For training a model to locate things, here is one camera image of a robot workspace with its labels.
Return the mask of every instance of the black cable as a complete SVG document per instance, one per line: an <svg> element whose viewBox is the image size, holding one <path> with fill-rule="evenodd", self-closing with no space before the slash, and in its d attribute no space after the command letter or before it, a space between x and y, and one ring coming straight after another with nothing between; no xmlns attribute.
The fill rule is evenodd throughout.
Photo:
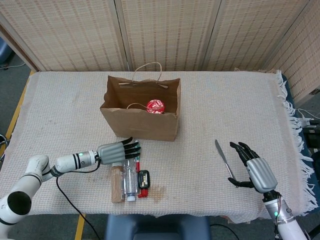
<svg viewBox="0 0 320 240"><path fill-rule="evenodd" d="M7 139L6 136L0 134L0 138L3 139L3 141L0 142L0 147L4 144L5 147L4 149L6 149L9 145L9 142L10 142L10 139ZM5 159L5 153L3 153L1 156L0 156L0 161L3 162Z"/></svg>
<svg viewBox="0 0 320 240"><path fill-rule="evenodd" d="M237 240L240 240L239 239L239 237L238 237L238 235L230 228L230 227L227 227L227 226L225 226L225 225L223 225L223 224L218 224L218 223L215 223L215 224L210 224L210 227L212 227L212 226L220 226L220 227L223 227L223 228L226 228L226 229L229 229L230 230L230 232L232 232L233 233L233 235L236 237L236 239Z"/></svg>
<svg viewBox="0 0 320 240"><path fill-rule="evenodd" d="M309 232L309 236L311 239L314 239L318 234L320 234L320 225L316 226Z"/></svg>
<svg viewBox="0 0 320 240"><path fill-rule="evenodd" d="M58 178L56 178L56 186L58 187L59 191L63 194L63 196L66 198L66 200L70 203L70 205L81 215L81 217L83 217L83 219L85 220L85 222L87 224L90 225L90 227L92 228L92 230L94 231L95 235L97 236L97 238L99 240L101 240L101 238L99 237L97 231L95 230L94 226L85 218L85 216L79 211L79 209L70 201L70 199L67 197L67 195L64 193L64 191L60 188L59 183L58 183Z"/></svg>
<svg viewBox="0 0 320 240"><path fill-rule="evenodd" d="M68 173L90 174L90 173L97 171L98 168L100 167L100 164L101 164L101 159L98 160L98 165L96 166L96 168L94 170L91 170L91 171L68 171Z"/></svg>

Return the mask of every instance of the knife blade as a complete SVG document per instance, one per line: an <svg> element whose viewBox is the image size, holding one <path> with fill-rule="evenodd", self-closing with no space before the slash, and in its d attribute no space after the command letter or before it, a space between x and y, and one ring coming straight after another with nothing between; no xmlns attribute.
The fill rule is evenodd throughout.
<svg viewBox="0 0 320 240"><path fill-rule="evenodd" d="M228 164L228 162L227 162L226 156L225 156L224 152L222 151L218 140L216 139L216 140L214 141L214 143L215 143L216 149L218 150L218 153L220 154L222 160L224 161L224 164L225 164L226 168L228 169L228 172L229 172L231 178L233 178L234 180L236 180L235 175L234 175L233 172L231 171L231 168L230 168L230 166L229 166L229 164Z"/></svg>

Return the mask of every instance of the woven wall panel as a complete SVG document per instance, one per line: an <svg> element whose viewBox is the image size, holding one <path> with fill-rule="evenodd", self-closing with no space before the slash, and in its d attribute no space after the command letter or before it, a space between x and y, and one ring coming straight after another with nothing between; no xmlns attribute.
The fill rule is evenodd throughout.
<svg viewBox="0 0 320 240"><path fill-rule="evenodd" d="M124 70L106 0L3 0L0 11L43 71Z"/></svg>
<svg viewBox="0 0 320 240"><path fill-rule="evenodd" d="M296 103L320 86L320 1L310 4L267 66L283 71Z"/></svg>
<svg viewBox="0 0 320 240"><path fill-rule="evenodd" d="M133 68L158 61L165 71L198 70L217 1L121 0Z"/></svg>
<svg viewBox="0 0 320 240"><path fill-rule="evenodd" d="M225 0L207 71L258 70L307 0Z"/></svg>

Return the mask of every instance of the woven tablecloth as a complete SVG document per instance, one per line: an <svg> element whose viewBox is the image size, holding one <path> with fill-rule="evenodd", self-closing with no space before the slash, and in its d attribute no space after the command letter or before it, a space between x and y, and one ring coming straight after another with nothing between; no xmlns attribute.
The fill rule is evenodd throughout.
<svg viewBox="0 0 320 240"><path fill-rule="evenodd" d="M137 80L158 72L138 72ZM99 107L108 75L130 79L132 72L40 72L30 77L20 115L5 152L0 193L23 175L29 157L58 157L113 143L115 137ZM237 180L248 173L229 142L244 142L269 163L279 191L295 215L317 206L307 178L313 172L301 158L299 123L285 101L281 73L163 72L181 78L181 111L174 142L141 140L140 166L149 170L148 198L111 203L111 166L91 174L67 173L61 188L87 214L224 215L235 223L268 217L262 194L235 188L215 147L217 139ZM56 186L44 182L32 199L31 214L75 213Z"/></svg>

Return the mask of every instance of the brown bottle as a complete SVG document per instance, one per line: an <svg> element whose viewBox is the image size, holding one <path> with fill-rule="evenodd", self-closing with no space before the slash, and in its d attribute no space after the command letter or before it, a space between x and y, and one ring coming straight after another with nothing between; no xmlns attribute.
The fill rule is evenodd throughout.
<svg viewBox="0 0 320 240"><path fill-rule="evenodd" d="M122 162L115 162L111 168L111 202L123 203L124 201L124 168Z"/></svg>

